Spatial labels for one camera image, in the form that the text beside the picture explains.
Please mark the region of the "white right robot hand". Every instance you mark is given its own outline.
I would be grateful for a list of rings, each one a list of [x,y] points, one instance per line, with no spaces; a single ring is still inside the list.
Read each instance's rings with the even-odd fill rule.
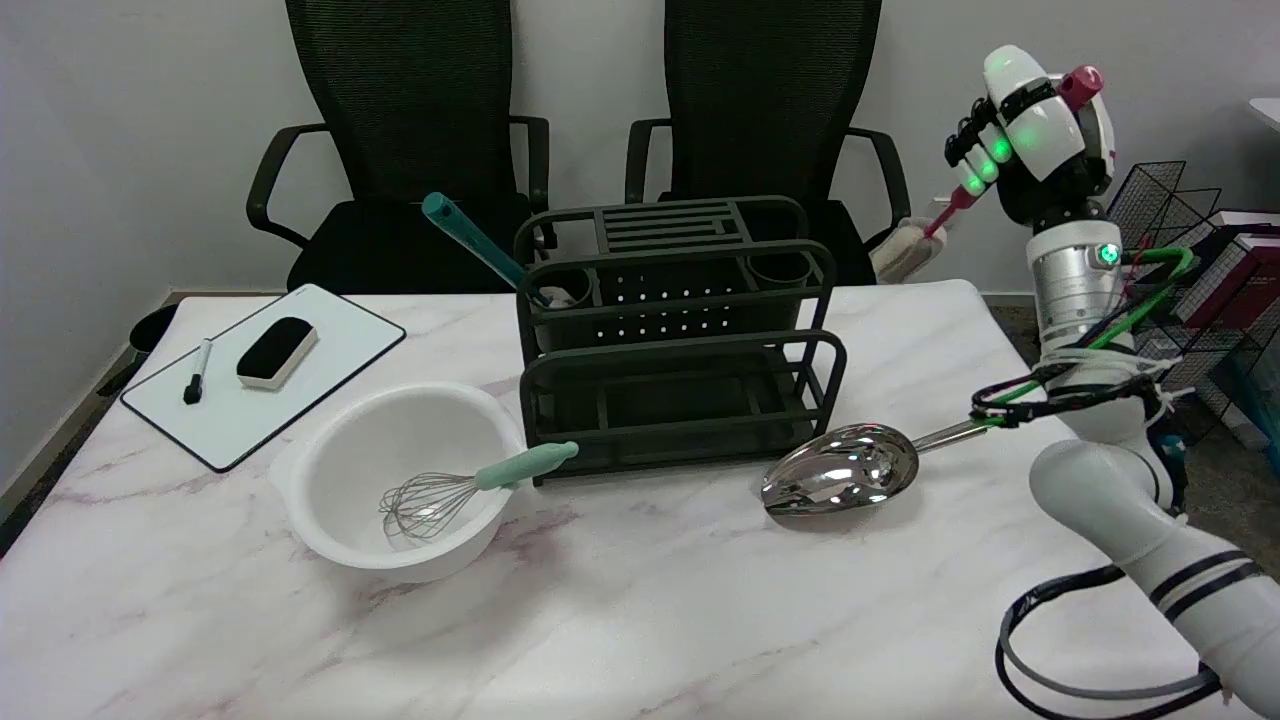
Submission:
[[[1116,161],[1102,73],[1091,64],[1050,73],[1028,51],[1004,45],[984,59],[983,79],[986,95],[945,141],[957,187],[937,220],[989,191],[1012,223],[1034,232],[1102,218]]]

